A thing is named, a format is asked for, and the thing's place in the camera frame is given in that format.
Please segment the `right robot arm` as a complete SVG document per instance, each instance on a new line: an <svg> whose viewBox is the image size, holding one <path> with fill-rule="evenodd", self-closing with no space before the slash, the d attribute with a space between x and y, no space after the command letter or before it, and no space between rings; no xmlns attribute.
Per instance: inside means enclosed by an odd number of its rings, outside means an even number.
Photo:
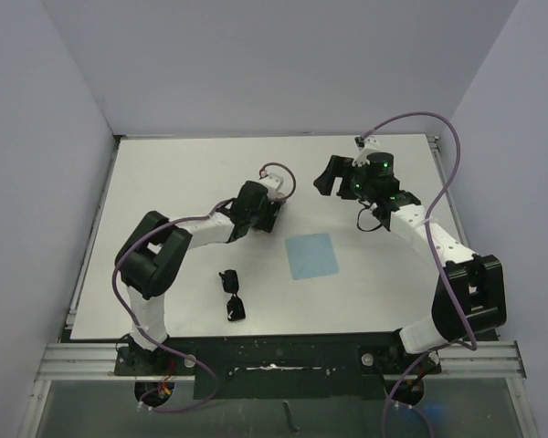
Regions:
<svg viewBox="0 0 548 438"><path fill-rule="evenodd" d="M501 261L479 255L436 223L421 201L401 189L394 175L394 156L369 151L357 158L333 155L313 185L323 196L333 194L371 207L387 231L408 243L438 271L428 316L401 328L400 343L388 350L391 367L408 373L421 353L477 333L496 329L507 321Z"/></svg>

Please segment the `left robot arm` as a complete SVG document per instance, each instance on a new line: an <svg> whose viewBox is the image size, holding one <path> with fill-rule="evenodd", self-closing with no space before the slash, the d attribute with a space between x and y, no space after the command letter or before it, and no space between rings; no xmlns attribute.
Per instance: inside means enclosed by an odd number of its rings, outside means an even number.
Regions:
<svg viewBox="0 0 548 438"><path fill-rule="evenodd" d="M150 211L138 223L115 257L112 279L126 286L128 300L116 283L114 294L132 320L129 344L135 364L155 375L166 367L168 339L163 295L173 284L189 250L230 244L253 229L269 233L286 202L284 179L274 174L245 182L237 197L217 204L209 214L171 221Z"/></svg>

